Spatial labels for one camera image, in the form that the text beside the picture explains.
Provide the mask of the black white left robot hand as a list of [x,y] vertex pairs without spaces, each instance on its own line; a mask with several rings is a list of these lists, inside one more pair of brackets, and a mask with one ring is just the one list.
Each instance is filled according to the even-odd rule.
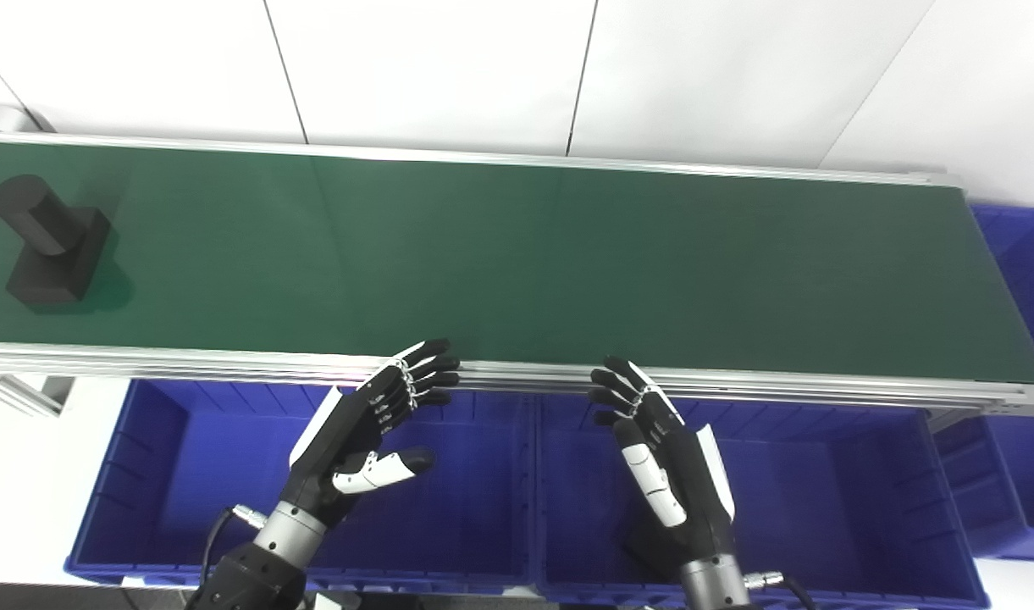
[[432,449],[381,451],[386,434],[425,406],[444,406],[460,382],[450,341],[419,342],[386,359],[358,389],[332,390],[290,455],[279,499],[334,528],[358,498],[433,467]]

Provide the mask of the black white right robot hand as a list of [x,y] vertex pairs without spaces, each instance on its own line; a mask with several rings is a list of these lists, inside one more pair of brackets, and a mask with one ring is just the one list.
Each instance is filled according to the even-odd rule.
[[731,494],[713,429],[687,424],[663,387],[636,363],[603,359],[588,398],[602,410],[629,472],[683,563],[737,553]]

